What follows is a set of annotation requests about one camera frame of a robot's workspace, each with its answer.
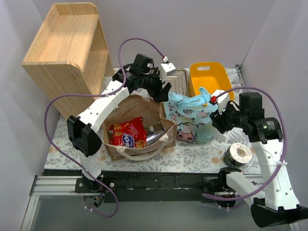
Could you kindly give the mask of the blue cartoon plastic bag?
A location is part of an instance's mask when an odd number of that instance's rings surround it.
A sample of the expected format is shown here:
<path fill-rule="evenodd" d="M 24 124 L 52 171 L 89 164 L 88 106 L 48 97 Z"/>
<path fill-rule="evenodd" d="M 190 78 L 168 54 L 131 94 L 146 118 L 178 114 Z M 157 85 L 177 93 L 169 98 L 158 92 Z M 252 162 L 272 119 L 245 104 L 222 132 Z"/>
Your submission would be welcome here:
<path fill-rule="evenodd" d="M 200 94 L 193 97 L 169 92 L 164 102 L 166 119 L 177 124 L 176 137 L 180 141 L 207 143 L 216 133 L 210 114 L 218 107 L 209 102 L 210 94 L 204 87 L 199 90 Z"/>

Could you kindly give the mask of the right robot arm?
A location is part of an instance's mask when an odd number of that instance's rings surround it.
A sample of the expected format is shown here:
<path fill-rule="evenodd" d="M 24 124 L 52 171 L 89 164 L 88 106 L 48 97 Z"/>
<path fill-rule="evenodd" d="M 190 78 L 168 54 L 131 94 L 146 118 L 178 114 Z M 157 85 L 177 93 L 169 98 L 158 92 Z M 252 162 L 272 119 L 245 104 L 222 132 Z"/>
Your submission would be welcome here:
<path fill-rule="evenodd" d="M 236 167 L 220 170 L 218 187 L 223 191 L 234 189 L 249 205 L 252 218 L 260 228 L 292 224 L 308 218 L 308 209 L 297 199 L 283 156 L 285 145 L 282 128 L 277 119 L 264 116 L 262 96 L 257 92 L 241 93 L 239 107 L 235 108 L 229 95 L 216 90 L 210 102 L 218 106 L 210 115 L 212 125 L 220 133 L 241 128 L 248 136 L 256 153 L 263 177 L 260 192 Z"/>

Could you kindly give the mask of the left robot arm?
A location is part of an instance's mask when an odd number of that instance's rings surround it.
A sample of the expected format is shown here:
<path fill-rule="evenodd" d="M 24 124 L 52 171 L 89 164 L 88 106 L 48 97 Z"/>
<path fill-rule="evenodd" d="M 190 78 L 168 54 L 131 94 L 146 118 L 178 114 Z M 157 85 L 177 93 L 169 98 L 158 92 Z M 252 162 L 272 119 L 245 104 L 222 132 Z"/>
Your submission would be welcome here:
<path fill-rule="evenodd" d="M 155 67 L 152 58 L 137 54 L 133 63 L 123 66 L 113 75 L 100 98 L 78 116 L 68 118 L 68 137 L 78 151 L 82 177 L 87 179 L 86 187 L 91 192 L 98 192 L 103 185 L 97 156 L 102 140 L 97 132 L 105 119 L 139 88 L 147 90 L 156 103 L 168 101 L 171 84 L 165 80 L 175 72 L 175 66 L 166 57 Z"/>

